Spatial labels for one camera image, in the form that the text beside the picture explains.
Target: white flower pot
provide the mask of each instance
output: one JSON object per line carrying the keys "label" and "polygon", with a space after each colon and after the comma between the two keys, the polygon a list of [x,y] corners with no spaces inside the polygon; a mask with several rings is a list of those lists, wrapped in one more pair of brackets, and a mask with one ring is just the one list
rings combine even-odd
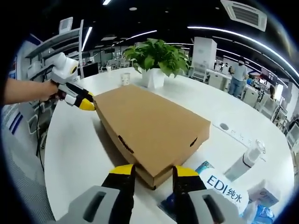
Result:
{"label": "white flower pot", "polygon": [[142,85],[156,89],[162,87],[164,85],[165,74],[161,71],[161,69],[150,69],[148,71],[142,71]]}

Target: ceiling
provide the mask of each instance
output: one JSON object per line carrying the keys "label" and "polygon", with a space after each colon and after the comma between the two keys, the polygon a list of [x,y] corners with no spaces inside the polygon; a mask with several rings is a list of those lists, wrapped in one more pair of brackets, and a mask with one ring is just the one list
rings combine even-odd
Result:
{"label": "ceiling", "polygon": [[[299,77],[296,75],[299,71],[299,33],[297,27],[292,26],[296,9],[290,5],[291,0],[284,0],[283,4],[269,0],[259,0],[259,3],[253,0],[236,0],[267,14],[265,32],[232,21],[220,0],[111,0],[107,6],[102,5],[103,1],[84,0],[80,4],[75,4],[71,0],[47,0],[44,3],[45,10],[41,18],[36,20],[32,33],[42,40],[49,39],[58,34],[61,19],[73,16],[73,28],[79,27],[81,19],[85,20],[84,34],[87,27],[93,27],[85,50],[94,49],[98,45],[104,45],[104,47],[111,47],[113,44],[116,46],[133,45],[149,37],[163,39],[166,42],[192,43],[191,39],[195,36],[208,38],[216,36],[227,39],[214,38],[218,48],[244,56],[265,66],[279,77],[291,79],[288,75],[290,74],[294,81],[299,83]],[[136,7],[137,10],[130,11],[131,7]],[[297,71],[294,72],[281,58],[252,41],[214,30],[188,29],[188,26],[221,28],[254,38],[280,54]],[[117,44],[124,38],[152,30],[157,30],[157,32]],[[103,37],[109,35],[117,36],[117,38],[112,41],[101,41]],[[224,51],[217,51],[217,55],[238,59],[236,55]],[[269,58],[280,64],[283,69]],[[255,63],[249,62],[249,64],[258,70],[261,69]]]}

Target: air conditioning vent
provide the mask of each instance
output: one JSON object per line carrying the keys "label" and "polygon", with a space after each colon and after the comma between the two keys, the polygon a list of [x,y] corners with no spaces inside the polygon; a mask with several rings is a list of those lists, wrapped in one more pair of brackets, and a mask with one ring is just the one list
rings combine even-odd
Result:
{"label": "air conditioning vent", "polygon": [[245,23],[263,32],[267,26],[267,15],[251,6],[228,0],[221,0],[231,20]]}

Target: white table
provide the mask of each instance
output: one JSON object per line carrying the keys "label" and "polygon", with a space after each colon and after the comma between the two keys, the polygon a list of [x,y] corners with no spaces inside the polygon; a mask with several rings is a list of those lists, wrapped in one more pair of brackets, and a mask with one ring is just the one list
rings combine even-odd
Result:
{"label": "white table", "polygon": [[[120,74],[131,72],[131,82],[140,84],[141,75],[133,68],[113,70],[85,78],[80,84],[95,95],[121,85]],[[229,94],[201,82],[177,76],[166,78],[164,87],[153,91],[212,121],[224,122],[266,145],[267,162],[257,163],[236,180],[248,189],[262,179],[273,181],[281,190],[280,202],[272,207],[278,214],[292,194],[294,171],[285,136],[265,116]],[[197,168],[208,160],[226,171],[246,148],[211,125],[210,138],[184,164]],[[59,102],[54,111],[45,151],[45,181],[55,219],[68,211],[72,200],[93,185],[101,185],[115,166],[126,164],[106,134],[96,112],[82,111]],[[135,206],[131,223],[175,223],[157,207],[172,192],[169,178],[157,190],[146,189],[136,180]]]}

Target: potted plant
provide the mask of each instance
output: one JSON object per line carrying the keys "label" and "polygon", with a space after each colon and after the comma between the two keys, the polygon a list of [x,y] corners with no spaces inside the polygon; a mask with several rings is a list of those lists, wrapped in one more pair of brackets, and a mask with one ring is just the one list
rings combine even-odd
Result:
{"label": "potted plant", "polygon": [[133,67],[142,74],[143,85],[148,88],[162,87],[165,75],[176,77],[180,70],[187,72],[189,68],[184,51],[162,40],[147,39],[131,46],[124,51],[124,57],[132,60]]}

